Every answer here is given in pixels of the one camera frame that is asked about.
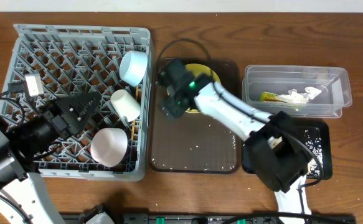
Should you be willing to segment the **wooden chopstick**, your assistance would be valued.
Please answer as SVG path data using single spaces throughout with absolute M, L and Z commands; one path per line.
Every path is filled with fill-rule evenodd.
M 139 99 L 139 86 L 136 87 L 135 99 L 136 99 L 136 101 L 138 101 L 138 99 Z
M 135 120 L 132 122 L 131 126 L 131 142 L 134 141 L 134 132 L 135 132 Z

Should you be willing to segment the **white cup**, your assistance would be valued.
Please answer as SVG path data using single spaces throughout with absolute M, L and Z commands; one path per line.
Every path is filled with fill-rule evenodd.
M 132 122 L 140 116 L 140 104 L 126 90 L 117 90 L 111 95 L 110 102 L 118 116 Z

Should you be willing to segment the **light blue bowl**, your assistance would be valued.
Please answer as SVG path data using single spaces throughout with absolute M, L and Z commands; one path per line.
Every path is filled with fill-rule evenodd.
M 148 66 L 148 56 L 144 52 L 128 51 L 121 60 L 120 78 L 131 86 L 142 81 Z

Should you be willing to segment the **yellow green snack wrapper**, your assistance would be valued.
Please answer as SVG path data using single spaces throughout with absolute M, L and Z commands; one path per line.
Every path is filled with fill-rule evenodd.
M 275 102 L 282 102 L 284 103 L 285 101 L 283 101 L 279 95 L 275 94 L 275 93 L 270 93 L 270 92 L 266 92 L 263 91 L 260 95 L 260 101 L 264 102 L 264 101 L 275 101 Z

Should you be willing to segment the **white tissue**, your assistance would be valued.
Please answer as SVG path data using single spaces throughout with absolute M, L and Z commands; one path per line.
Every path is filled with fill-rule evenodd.
M 308 86 L 304 90 L 304 93 L 298 93 L 296 89 L 289 90 L 287 95 L 279 95 L 278 99 L 285 103 L 305 104 L 322 93 L 320 89 L 312 86 Z

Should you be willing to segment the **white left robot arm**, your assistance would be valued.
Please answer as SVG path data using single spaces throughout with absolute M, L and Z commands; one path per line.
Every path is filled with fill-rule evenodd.
M 24 93 L 28 100 L 43 95 L 40 76 L 27 74 L 23 81 L 8 84 L 0 100 L 19 105 L 11 98 L 16 93 Z M 56 98 L 30 121 L 20 106 L 21 120 L 12 129 L 0 115 L 0 213 L 10 223 L 64 222 L 34 161 L 51 156 L 54 151 L 49 147 L 58 138 L 81 133 L 100 101 L 96 91 Z

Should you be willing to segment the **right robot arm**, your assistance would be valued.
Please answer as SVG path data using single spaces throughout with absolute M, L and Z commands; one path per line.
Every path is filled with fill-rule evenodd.
M 227 91 L 212 70 L 194 75 L 175 58 L 163 68 L 156 67 L 158 84 L 168 96 L 161 103 L 171 119 L 189 108 L 214 118 L 245 142 L 248 160 L 257 177 L 275 193 L 277 217 L 282 223 L 311 223 L 305 188 L 308 164 L 319 161 L 301 142 L 288 114 L 271 114 L 252 106 Z

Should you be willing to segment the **grey plastic dishwasher rack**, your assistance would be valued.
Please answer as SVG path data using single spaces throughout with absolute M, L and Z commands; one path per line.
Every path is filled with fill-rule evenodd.
M 126 90 L 135 98 L 136 86 L 120 78 L 119 68 L 130 51 L 152 57 L 154 46 L 150 31 L 141 27 L 100 27 L 17 24 L 18 39 L 13 48 L 5 82 L 23 80 L 29 73 L 40 75 L 44 85 L 42 97 L 34 99 L 36 107 L 49 100 L 97 91 L 101 102 L 86 128 L 66 140 L 57 139 L 51 156 L 34 162 L 44 177 L 87 180 L 139 181 L 146 169 L 149 133 L 149 101 L 153 62 L 149 61 L 139 86 L 140 116 L 132 122 L 118 116 L 110 102 L 117 90 Z M 15 106 L 0 100 L 0 114 L 10 127 L 20 120 Z M 128 137 L 128 148 L 122 161 L 105 167 L 90 153 L 93 136 L 102 128 L 120 128 Z

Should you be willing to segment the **yellow plate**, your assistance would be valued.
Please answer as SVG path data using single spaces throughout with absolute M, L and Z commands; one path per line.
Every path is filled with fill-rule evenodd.
M 190 109 L 186 110 L 185 113 L 200 113 L 196 103 L 195 97 L 199 94 L 200 90 L 206 85 L 212 82 L 219 82 L 218 75 L 208 66 L 199 63 L 185 64 L 188 71 L 190 71 L 195 77 L 194 81 L 191 82 L 190 89 L 193 90 L 193 101 L 194 105 Z

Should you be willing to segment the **dark brown serving tray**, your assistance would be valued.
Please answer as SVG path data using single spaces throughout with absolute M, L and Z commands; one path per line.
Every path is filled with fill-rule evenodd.
M 158 172 L 231 174 L 240 165 L 240 139 L 223 124 L 202 113 L 185 112 L 168 119 L 159 108 L 167 97 L 155 89 L 152 140 L 147 163 Z

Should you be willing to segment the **clear plastic container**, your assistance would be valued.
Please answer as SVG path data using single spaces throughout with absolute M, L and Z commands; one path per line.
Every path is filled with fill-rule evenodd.
M 307 103 L 261 100 L 263 92 L 286 95 L 296 90 L 304 93 L 307 87 L 321 90 Z M 242 98 L 259 110 L 274 114 L 284 111 L 300 118 L 340 118 L 342 109 L 352 105 L 348 72 L 341 67 L 249 65 L 242 82 Z

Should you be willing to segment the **black plastic tray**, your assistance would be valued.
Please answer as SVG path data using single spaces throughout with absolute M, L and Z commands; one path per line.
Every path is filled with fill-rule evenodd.
M 323 180 L 328 180 L 333 175 L 332 170 L 332 154 L 331 154 L 331 143 L 330 143 L 330 135 L 329 135 L 329 127 L 328 125 L 320 119 L 308 119 L 308 118 L 295 118 L 294 122 L 297 126 L 298 133 L 303 139 L 303 128 L 304 127 L 315 127 L 319 128 L 321 143 L 323 147 Z M 246 173 L 255 174 L 255 169 L 253 164 L 249 161 L 247 146 L 243 145 L 242 150 L 242 167 Z

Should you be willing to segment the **spilled rice and peanuts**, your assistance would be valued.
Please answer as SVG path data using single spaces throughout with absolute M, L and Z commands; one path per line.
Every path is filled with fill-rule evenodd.
M 320 167 L 323 168 L 323 147 L 321 143 L 321 136 L 319 128 L 304 127 L 303 139 L 306 147 L 317 157 L 319 164 L 312 159 L 308 163 L 307 177 L 310 179 L 317 179 L 320 176 Z

